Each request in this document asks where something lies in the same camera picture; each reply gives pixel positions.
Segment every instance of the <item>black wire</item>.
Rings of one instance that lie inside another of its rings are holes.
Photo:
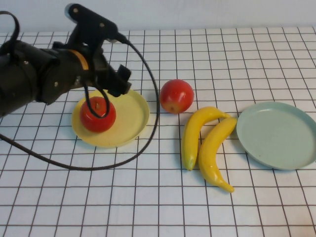
[[[14,31],[12,33],[11,38],[6,43],[4,43],[2,47],[0,48],[0,55],[5,55],[9,53],[11,59],[13,59],[14,58],[14,44],[17,41],[19,33],[20,33],[20,24],[19,24],[18,19],[12,13],[8,11],[0,11],[0,15],[10,15],[13,17],[13,20],[14,20],[15,27],[14,27]]]
[[[85,100],[87,102],[87,106],[89,108],[89,110],[91,111],[91,113],[96,116],[97,118],[99,119],[103,119],[105,118],[109,112],[110,112],[110,101],[109,101],[109,98],[108,96],[106,95],[106,93],[104,92],[104,90],[100,87],[100,85],[96,82],[93,83],[94,87],[102,94],[102,96],[104,97],[104,100],[105,100],[105,103],[106,103],[106,111],[105,111],[105,114],[102,115],[102,116],[99,116],[91,107],[91,102],[90,102],[90,98],[89,98],[89,90],[88,90],[88,86],[87,84],[85,83],[85,81],[82,81],[81,82],[82,85],[83,85],[83,88],[84,88],[84,93],[85,93]]]
[[[150,142],[152,141],[154,135],[155,135],[155,131],[157,129],[157,125],[158,125],[158,119],[159,119],[159,114],[160,114],[160,103],[159,103],[159,93],[158,93],[158,87],[156,85],[156,81],[154,79],[154,76],[152,74],[152,71],[150,70],[146,60],[144,59],[144,57],[142,56],[142,54],[138,51],[138,49],[128,40],[126,39],[123,35],[119,35],[119,41],[121,41],[122,43],[125,43],[127,45],[129,45],[130,47],[132,47],[132,49],[138,54],[138,56],[141,58],[141,60],[143,61],[145,67],[147,68],[149,74],[150,74],[150,77],[152,79],[152,82],[154,84],[154,88],[155,88],[155,93],[156,93],[156,100],[157,100],[157,113],[156,113],[156,120],[155,120],[155,124],[154,124],[154,128],[153,128],[153,131],[147,141],[147,143],[144,145],[144,147],[137,153],[135,154],[134,156],[132,156],[131,158],[125,160],[125,161],[122,161],[120,163],[116,163],[116,164],[112,164],[112,165],[106,165],[106,166],[100,166],[100,167],[79,167],[79,166],[72,166],[72,165],[66,165],[66,164],[63,164],[63,163],[59,163],[57,161],[54,161],[54,160],[51,160],[51,159],[48,159],[44,156],[41,156],[39,154],[37,154],[36,152],[33,152],[32,150],[30,149],[27,149],[26,147],[18,144],[17,142],[13,141],[12,139],[0,134],[0,139],[6,141],[7,143],[15,146],[16,148],[26,152],[27,154],[31,155],[31,156],[34,156],[42,161],[45,161],[47,163],[50,163],[50,164],[53,164],[55,166],[58,166],[58,167],[61,167],[61,168],[65,168],[65,169],[69,169],[69,170],[80,170],[80,171],[94,171],[94,170],[104,170],[104,169],[111,169],[111,168],[115,168],[115,167],[118,167],[118,166],[121,166],[121,165],[124,165],[124,164],[127,164],[129,162],[131,162],[132,160],[136,159],[137,157],[139,157],[139,155],[141,155],[143,153],[143,151],[149,146]],[[86,95],[86,98],[88,96],[88,88],[86,86],[86,84],[83,85],[84,86],[84,90],[85,90],[85,95]],[[108,103],[109,99],[107,97],[107,95],[105,94],[105,92],[99,87],[99,85],[96,83],[95,84],[96,88],[102,93],[102,95],[104,96],[106,102],[107,102],[107,106],[110,105],[110,103]]]

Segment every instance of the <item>light blue plate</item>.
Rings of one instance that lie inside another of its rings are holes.
[[[248,154],[269,167],[293,170],[316,160],[316,123],[294,106],[253,105],[239,116],[236,131]]]

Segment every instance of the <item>white wall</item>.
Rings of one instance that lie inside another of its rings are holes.
[[[0,0],[22,31],[69,31],[70,0]],[[114,21],[120,30],[316,25],[315,0],[77,0]],[[13,29],[0,16],[0,32]]]

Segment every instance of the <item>plate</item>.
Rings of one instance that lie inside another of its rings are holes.
[[[253,105],[239,116],[236,131],[243,148],[269,167],[293,170],[316,160],[316,123],[294,106]]]
[[[123,146],[133,141],[146,127],[150,115],[149,106],[147,101],[134,90],[129,90],[127,94],[120,97],[114,97],[107,92],[106,94],[117,113],[117,118],[109,130],[93,133],[82,125],[79,113],[85,97],[77,103],[73,111],[72,127],[78,138],[93,146],[103,148]],[[90,98],[93,96],[102,96],[102,94],[96,90],[89,94]]]

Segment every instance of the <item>banana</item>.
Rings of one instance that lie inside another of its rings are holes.
[[[198,164],[203,178],[210,184],[232,193],[235,189],[226,183],[216,164],[216,154],[220,145],[233,132],[237,118],[230,117],[219,122],[207,135],[198,154]]]
[[[208,106],[195,111],[186,123],[181,140],[181,157],[185,168],[191,171],[198,158],[199,133],[204,124],[219,118],[229,118],[219,109]]]

